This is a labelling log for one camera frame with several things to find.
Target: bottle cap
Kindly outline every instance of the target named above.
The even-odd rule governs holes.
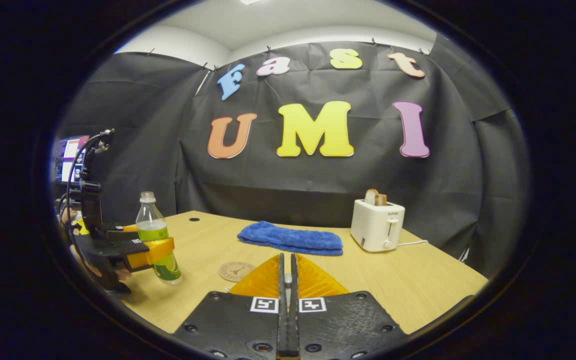
[[[139,199],[140,203],[155,203],[155,193],[152,191],[143,191],[141,192],[141,198]]]

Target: monitor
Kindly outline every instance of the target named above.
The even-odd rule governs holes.
[[[57,183],[66,184],[68,182],[68,174],[71,172],[71,167],[75,167],[70,178],[71,182],[78,183],[80,180],[80,173],[83,167],[83,158],[85,150],[81,152],[78,159],[75,159],[78,150],[80,150],[90,137],[72,136],[65,139],[59,139],[55,142],[54,151],[52,153],[52,180]]]

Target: folded towel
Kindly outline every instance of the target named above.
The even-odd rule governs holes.
[[[292,230],[259,221],[237,235],[244,243],[311,255],[342,255],[341,238],[328,231]]]

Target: green drink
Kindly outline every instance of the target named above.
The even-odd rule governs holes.
[[[141,209],[136,221],[139,239],[142,242],[151,242],[169,237],[166,221],[155,206],[153,193],[142,192],[139,201],[141,202]],[[172,252],[155,261],[153,268],[159,280],[164,284],[176,285],[183,280],[177,260]]]

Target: purple letter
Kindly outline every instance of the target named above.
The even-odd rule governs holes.
[[[401,124],[404,128],[404,144],[399,148],[399,152],[404,157],[428,157],[430,149],[424,143],[424,133],[419,117],[422,112],[421,106],[406,101],[393,102],[392,105],[401,114]]]

